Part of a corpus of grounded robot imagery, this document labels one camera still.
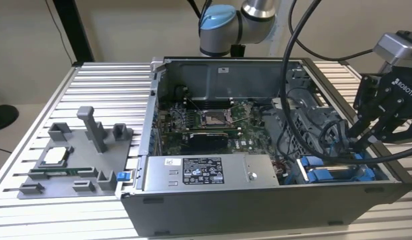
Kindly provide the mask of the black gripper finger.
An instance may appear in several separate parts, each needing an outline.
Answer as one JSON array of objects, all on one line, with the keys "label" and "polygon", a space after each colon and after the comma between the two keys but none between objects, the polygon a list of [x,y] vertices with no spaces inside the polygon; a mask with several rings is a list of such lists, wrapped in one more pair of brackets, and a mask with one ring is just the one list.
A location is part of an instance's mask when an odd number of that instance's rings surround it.
[{"label": "black gripper finger", "polygon": [[[370,129],[375,133],[379,141],[391,139],[390,135],[394,131],[406,123],[406,119],[399,118],[399,114],[395,112],[380,112],[380,117],[371,122]],[[355,152],[362,152],[374,143],[355,143]]]},{"label": "black gripper finger", "polygon": [[358,114],[354,118],[355,123],[347,130],[350,143],[376,143],[379,139],[370,129],[371,122],[380,117],[378,104],[358,105]]}]

